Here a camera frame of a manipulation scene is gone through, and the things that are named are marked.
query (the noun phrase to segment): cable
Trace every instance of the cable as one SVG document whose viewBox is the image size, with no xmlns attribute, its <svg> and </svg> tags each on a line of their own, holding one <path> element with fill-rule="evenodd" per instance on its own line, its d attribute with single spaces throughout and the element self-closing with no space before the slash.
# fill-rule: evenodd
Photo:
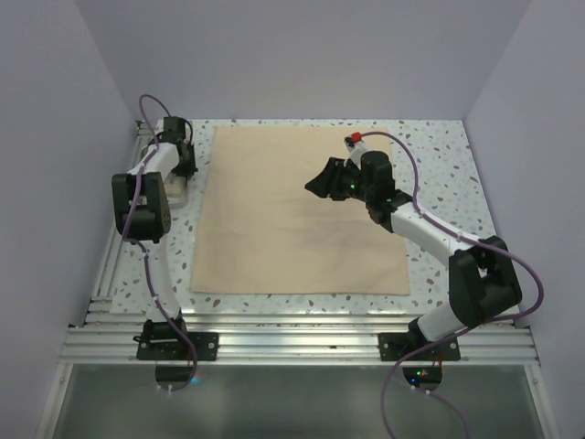
<svg viewBox="0 0 585 439">
<path fill-rule="evenodd" d="M 148 162 L 153 158 L 153 156 L 158 152 L 158 149 L 160 147 L 160 144 L 158 141 L 158 136 L 156 135 L 156 132 L 154 131 L 152 124 L 150 123 L 150 121 L 148 120 L 148 117 L 146 117 L 146 113 L 144 112 L 144 107 L 143 107 L 143 99 L 144 98 L 149 98 L 149 99 L 152 99 L 153 101 L 159 103 L 160 106 L 163 107 L 163 109 L 165 110 L 166 114 L 168 116 L 171 115 L 171 113 L 167 110 L 165 105 L 162 102 L 160 102 L 157 98 L 155 98 L 153 95 L 143 94 L 140 96 L 140 98 L 138 100 L 138 106 L 140 107 L 140 114 L 143 116 L 144 122 L 146 123 L 148 130 L 150 131 L 151 135 L 154 137 L 155 147 L 144 158 L 143 165 L 140 167 L 140 169 L 136 173 L 136 184 L 134 187 L 134 195 L 132 198 L 132 203 L 130 205 L 130 209 L 128 210 L 128 216 L 126 217 L 126 221 L 124 222 L 124 227 L 122 229 L 122 240 L 130 242 L 132 244 L 136 244 L 142 250 L 142 252 L 144 254 L 144 275 L 146 277 L 146 285 L 148 286 L 148 291 L 150 293 L 150 296 L 154 299 L 154 304 L 156 305 L 156 308 L 160 311 L 160 313 L 165 318 L 166 323 L 176 332 L 176 334 L 179 337 L 181 337 L 183 339 L 183 341 L 185 341 L 185 343 L 187 344 L 188 349 L 189 349 L 188 351 L 191 353 L 191 357 L 193 358 L 193 368 L 191 369 L 191 373 L 189 374 L 189 378 L 184 383 L 182 383 L 181 385 L 179 385 L 176 388 L 173 388 L 173 386 L 171 384 L 169 384 L 169 386 L 167 387 L 167 389 L 169 391 L 181 391 L 182 389 L 184 389 L 185 387 L 187 387 L 189 385 L 189 383 L 191 382 L 193 377 L 195 377 L 195 373 L 197 371 L 197 351 L 195 349 L 195 345 L 189 339 L 189 337 L 187 337 L 185 335 L 185 333 L 183 333 L 183 331 L 175 325 L 175 323 L 173 322 L 173 319 L 166 313 L 165 309 L 163 308 L 163 306 L 161 305 L 161 303 L 158 300 L 158 295 L 154 291 L 153 283 L 152 283 L 152 279 L 151 279 L 150 266 L 148 263 L 148 250 L 146 249 L 144 244 L 142 244 L 141 242 L 139 242 L 137 240 L 128 239 L 128 231 L 130 230 L 130 225 L 132 224 L 132 218 L 133 218 L 134 212 L 136 211 L 136 207 L 138 206 L 138 199 L 140 198 L 140 190 L 142 187 L 142 175 L 144 172 L 144 168 L 146 167 Z"/>
<path fill-rule="evenodd" d="M 189 128 L 191 129 L 191 135 L 189 136 L 189 143 L 192 144 L 193 143 L 193 124 L 191 122 L 189 122 L 187 119 L 183 119 L 185 121 L 185 123 L 187 125 L 189 125 Z"/>
<path fill-rule="evenodd" d="M 537 289 L 538 289 L 538 294 L 537 294 L 537 300 L 536 302 L 530 306 L 528 309 L 526 309 L 525 311 L 522 311 L 520 313 L 514 314 L 512 316 L 499 316 L 499 317 L 495 317 L 492 318 L 490 320 L 488 320 L 487 323 L 493 323 L 493 322 L 499 322 L 502 320 L 509 320 L 509 319 L 514 319 L 514 318 L 520 318 L 520 317 L 525 317 L 525 316 L 529 316 L 530 314 L 534 313 L 537 309 L 540 308 L 540 306 L 542 305 L 542 302 L 544 301 L 544 297 L 545 297 L 545 288 L 544 285 L 542 284 L 542 281 L 540 280 L 540 277 L 538 276 L 537 272 L 530 266 L 528 265 L 527 262 L 525 262 L 522 258 L 520 258 L 519 256 L 516 256 L 515 254 L 500 249 L 498 247 L 495 247 L 493 245 L 489 245 L 483 242 L 479 242 L 476 240 L 472 240 L 469 239 L 465 236 L 459 236 L 456 232 L 454 232 L 453 230 L 449 229 L 448 227 L 443 226 L 442 224 L 440 224 L 439 222 L 437 222 L 436 220 L 434 220 L 433 218 L 429 217 L 428 215 L 426 215 L 425 213 L 421 213 L 421 209 L 419 206 L 419 168 L 417 167 L 417 163 L 416 160 L 414 159 L 414 156 L 412 155 L 412 152 L 408 149 L 408 147 L 400 140 L 398 139 L 398 137 L 396 137 L 393 134 L 390 133 L 385 133 L 383 131 L 371 131 L 368 133 L 362 133 L 362 137 L 367 137 L 369 135 L 384 135 L 390 139 L 392 139 L 394 142 L 396 142 L 397 144 L 399 144 L 399 146 L 402 148 L 402 150 L 406 153 L 406 155 L 409 157 L 410 163 L 412 164 L 412 171 L 414 172 L 414 190 L 413 190 L 413 194 L 412 194 L 412 205 L 414 206 L 414 209 L 425 219 L 427 220 L 430 224 L 432 224 L 434 227 L 436 227 L 437 229 L 447 233 L 448 235 L 460 239 L 463 242 L 466 242 L 468 244 L 471 245 L 475 245 L 477 247 L 480 247 L 484 250 L 488 250 L 490 252 L 494 252 L 494 253 L 498 253 L 501 255 L 504 255 L 505 257 L 511 259 L 512 261 L 515 261 L 517 263 L 519 263 L 520 265 L 522 265 L 522 267 L 524 267 L 525 270 L 528 271 L 528 273 L 532 276 L 532 278 L 534 279 L 535 283 L 537 284 Z M 442 343 L 448 342 L 452 339 L 455 339 L 459 336 L 462 336 L 464 334 L 467 334 L 471 329 L 470 328 L 466 328 L 463 329 L 457 333 L 451 334 L 447 337 L 444 337 L 440 340 L 437 340 L 433 343 L 430 343 L 429 345 L 425 345 L 424 347 L 417 349 L 413 352 L 410 352 L 409 354 L 405 355 L 404 357 L 402 357 L 401 359 L 399 359 L 394 367 L 392 367 L 392 369 L 390 370 L 390 372 L 388 373 L 388 376 L 386 377 L 386 379 L 384 380 L 384 387 L 382 388 L 382 392 L 380 395 L 380 410 L 382 411 L 382 420 L 384 421 L 384 424 L 386 425 L 386 430 L 388 431 L 390 437 L 392 437 L 392 439 L 398 439 L 398 437 L 394 434 L 394 432 L 392 431 L 392 428 L 390 426 L 390 423 L 388 422 L 388 418 L 386 415 L 386 390 L 388 388 L 388 384 L 390 382 L 390 379 L 392 378 L 392 375 L 394 374 L 394 372 L 396 372 L 396 370 L 398 369 L 398 366 L 406 361 L 407 359 L 411 359 L 412 357 L 419 355 L 422 352 L 426 352 L 427 350 L 433 349 L 437 346 L 439 346 Z M 447 403 L 447 405 L 451 406 L 459 415 L 459 417 L 462 419 L 463 421 L 463 425 L 465 427 L 465 437 L 471 437 L 471 432 L 469 431 L 469 428 L 467 426 L 467 423 L 463 417 L 463 413 L 459 411 L 459 409 L 455 408 L 450 402 L 447 402 L 442 396 L 438 395 L 438 394 L 434 394 L 432 393 L 433 396 L 435 396 L 437 399 Z"/>
<path fill-rule="evenodd" d="M 146 123 L 146 126 L 148 127 L 148 131 L 150 131 L 150 134 L 152 134 L 154 139 L 156 139 L 156 132 L 154 131 L 152 124 L 150 123 L 150 121 L 146 117 L 146 113 L 144 112 L 144 106 L 143 106 L 144 98 L 151 99 L 151 100 L 155 101 L 156 103 L 158 103 L 163 108 L 163 110 L 165 110 L 167 116 L 170 117 L 171 113 L 168 111 L 168 108 L 166 108 L 166 106 L 158 98 L 154 97 L 152 94 L 145 93 L 145 94 L 142 94 L 140 96 L 140 98 L 138 98 L 138 108 L 140 108 L 140 114 L 143 116 L 144 122 Z M 156 141 L 156 149 L 158 150 L 158 142 L 157 141 Z"/>
</svg>

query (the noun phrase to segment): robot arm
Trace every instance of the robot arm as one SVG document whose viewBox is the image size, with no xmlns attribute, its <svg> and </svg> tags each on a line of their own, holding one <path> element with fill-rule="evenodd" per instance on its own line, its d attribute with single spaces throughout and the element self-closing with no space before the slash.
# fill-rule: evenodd
<svg viewBox="0 0 585 439">
<path fill-rule="evenodd" d="M 522 300 L 508 258 L 461 241 L 462 237 L 474 241 L 477 237 L 423 211 L 457 238 L 432 226 L 415 209 L 412 197 L 396 189 L 388 156 L 368 151 L 359 134 L 347 137 L 346 146 L 349 158 L 331 157 L 323 172 L 305 188 L 320 198 L 364 201 L 376 224 L 416 242 L 449 268 L 449 301 L 410 322 L 404 353 L 465 327 L 477 327 Z M 506 250 L 496 236 L 480 241 Z"/>
<path fill-rule="evenodd" d="M 135 338 L 139 343 L 136 357 L 182 359 L 186 357 L 186 345 L 181 337 L 177 337 L 173 326 L 188 337 L 190 334 L 186 332 L 181 308 L 173 292 L 168 266 L 167 233 L 172 221 L 164 182 L 170 174 L 190 177 L 197 168 L 194 147 L 186 139 L 184 119 L 165 117 L 164 129 L 157 136 L 158 147 L 150 145 L 137 166 L 126 174 L 112 177 L 114 215 L 116 229 L 120 234 L 127 241 L 140 244 L 148 255 L 148 280 L 152 289 L 147 282 L 143 282 L 143 297 L 147 304 L 146 322 L 142 334 Z M 139 198 L 131 214 L 138 183 Z M 126 231 L 124 227 L 127 221 L 130 223 Z M 158 305 L 154 304 L 153 294 L 156 294 Z"/>
</svg>

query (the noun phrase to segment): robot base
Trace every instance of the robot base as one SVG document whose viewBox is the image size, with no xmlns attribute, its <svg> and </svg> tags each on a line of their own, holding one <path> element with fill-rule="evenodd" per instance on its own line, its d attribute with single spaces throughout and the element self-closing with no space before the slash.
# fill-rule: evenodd
<svg viewBox="0 0 585 439">
<path fill-rule="evenodd" d="M 382 361 L 398 361 L 409 352 L 420 347 L 413 347 L 410 344 L 407 333 L 382 333 L 378 334 L 378 348 Z M 443 343 L 435 349 L 422 352 L 411 360 L 433 361 L 439 357 L 440 353 L 442 353 L 443 361 L 459 361 L 461 359 L 459 343 L 455 339 Z"/>
<path fill-rule="evenodd" d="M 218 356 L 219 334 L 216 332 L 186 332 L 181 316 L 174 320 L 177 327 L 191 340 L 197 352 L 197 361 L 215 361 Z M 143 333 L 133 338 L 138 342 L 136 359 L 146 361 L 188 361 L 192 359 L 187 344 L 180 340 L 166 322 L 144 323 Z"/>
</svg>

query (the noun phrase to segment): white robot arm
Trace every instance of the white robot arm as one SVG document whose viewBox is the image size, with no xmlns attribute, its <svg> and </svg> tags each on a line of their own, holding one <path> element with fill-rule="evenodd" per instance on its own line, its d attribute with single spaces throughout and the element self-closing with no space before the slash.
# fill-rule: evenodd
<svg viewBox="0 0 585 439">
<path fill-rule="evenodd" d="M 478 238 L 424 209 L 418 212 L 412 197 L 396 189 L 388 156 L 369 151 L 360 134 L 347 137 L 346 147 L 349 158 L 329 158 L 323 172 L 305 188 L 320 198 L 364 201 L 376 224 L 416 242 L 449 268 L 449 301 L 410 322 L 409 346 L 404 353 L 465 327 L 477 327 L 522 300 L 516 272 L 508 258 L 464 242 L 464 238 Z M 429 219 L 452 234 L 431 225 Z M 506 250 L 505 243 L 496 236 L 480 241 Z"/>
<path fill-rule="evenodd" d="M 175 145 L 164 143 L 159 144 L 158 151 L 155 145 L 150 145 L 146 151 L 146 155 L 141 162 L 128 171 L 129 176 L 136 176 L 142 169 L 143 175 L 154 174 L 159 175 L 162 181 L 165 181 L 171 171 L 179 164 L 179 153 Z M 160 197 L 164 196 L 165 192 L 160 193 Z M 153 289 L 158 295 L 158 300 L 161 307 L 166 311 L 166 314 L 171 318 L 177 318 L 181 311 L 179 303 L 173 294 L 173 285 L 171 283 L 171 274 L 169 272 L 167 247 L 168 234 L 160 237 L 158 242 L 151 240 L 142 240 L 142 245 L 146 248 L 150 261 L 150 279 Z M 150 290 L 146 282 L 143 283 L 143 297 L 146 307 L 146 319 L 153 322 L 165 322 L 165 317 L 161 311 L 154 305 L 154 300 L 151 297 Z"/>
</svg>

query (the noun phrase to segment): aluminum frame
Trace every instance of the aluminum frame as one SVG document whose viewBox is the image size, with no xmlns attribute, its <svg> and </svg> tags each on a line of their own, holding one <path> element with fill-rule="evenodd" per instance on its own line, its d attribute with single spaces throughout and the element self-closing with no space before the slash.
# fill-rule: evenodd
<svg viewBox="0 0 585 439">
<path fill-rule="evenodd" d="M 145 128 L 139 127 L 135 143 L 137 159 L 140 148 L 148 142 Z M 112 315 L 109 296 L 122 240 L 109 233 L 108 244 L 101 258 L 98 276 L 91 291 L 91 300 L 83 327 L 68 330 L 55 378 L 41 422 L 37 439 L 53 436 L 63 402 L 76 364 L 152 365 L 152 361 L 135 359 L 144 315 Z M 380 366 L 378 352 L 380 332 L 405 332 L 408 322 L 416 316 L 302 316 L 302 315 L 184 315 L 192 331 L 219 333 L 218 359 L 213 365 L 304 365 L 304 366 Z M 529 329 L 515 328 L 511 323 L 482 326 L 461 337 L 462 360 L 449 365 L 518 365 L 524 366 L 526 379 L 537 409 L 538 419 L 547 439 L 556 439 L 559 430 L 540 375 L 537 351 Z M 428 362 L 409 361 L 426 365 Z"/>
</svg>

